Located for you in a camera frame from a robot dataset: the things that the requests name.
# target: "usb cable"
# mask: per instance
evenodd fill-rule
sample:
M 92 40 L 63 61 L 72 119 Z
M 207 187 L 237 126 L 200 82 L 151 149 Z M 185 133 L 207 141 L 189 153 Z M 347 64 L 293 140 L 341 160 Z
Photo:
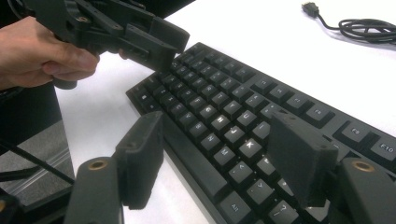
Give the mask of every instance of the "usb cable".
M 371 44 L 396 45 L 396 26 L 389 22 L 373 19 L 349 19 L 338 22 L 338 27 L 331 27 L 320 16 L 319 8 L 315 3 L 303 4 L 303 11 L 314 19 L 319 18 L 327 29 L 339 31 L 347 38 Z

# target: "black keyboard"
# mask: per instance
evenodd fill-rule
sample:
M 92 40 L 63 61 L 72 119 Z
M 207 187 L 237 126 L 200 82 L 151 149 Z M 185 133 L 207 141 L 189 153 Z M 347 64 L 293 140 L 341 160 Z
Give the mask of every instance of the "black keyboard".
M 197 43 L 126 92 L 141 114 L 165 112 L 165 150 L 217 223 L 329 223 L 302 209 L 266 158 L 274 112 L 290 113 L 394 180 L 396 138 Z

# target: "white desk surface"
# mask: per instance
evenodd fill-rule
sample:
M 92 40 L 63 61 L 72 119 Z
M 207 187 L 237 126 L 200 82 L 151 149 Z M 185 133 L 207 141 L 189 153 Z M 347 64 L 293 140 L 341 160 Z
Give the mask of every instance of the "white desk surface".
M 389 0 L 318 0 L 331 26 L 343 19 L 396 24 Z M 358 44 L 308 18 L 295 0 L 196 0 L 167 18 L 203 42 L 320 101 L 396 136 L 396 47 Z M 139 117 L 125 92 L 151 70 L 104 53 L 96 73 L 71 91 L 57 90 L 75 172 L 111 156 Z M 125 223 L 210 223 L 166 157 L 148 206 L 124 209 Z

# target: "brass screw insert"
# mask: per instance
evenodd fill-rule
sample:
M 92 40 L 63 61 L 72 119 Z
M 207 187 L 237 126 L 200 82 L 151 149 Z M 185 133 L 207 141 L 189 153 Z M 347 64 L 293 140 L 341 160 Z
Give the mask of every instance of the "brass screw insert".
M 89 166 L 90 170 L 101 170 L 107 166 L 107 161 L 94 161 Z
M 352 165 L 356 169 L 361 170 L 363 172 L 373 172 L 373 171 L 375 171 L 374 166 L 372 166 L 371 164 L 366 163 L 364 161 L 353 161 Z

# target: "human hand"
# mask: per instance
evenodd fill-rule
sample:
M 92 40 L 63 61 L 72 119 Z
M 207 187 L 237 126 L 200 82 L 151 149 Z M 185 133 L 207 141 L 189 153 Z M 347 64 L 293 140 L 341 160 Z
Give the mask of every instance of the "human hand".
M 91 76 L 98 63 L 87 50 L 56 39 L 35 18 L 0 29 L 0 90 L 35 87 L 54 77 L 80 80 Z

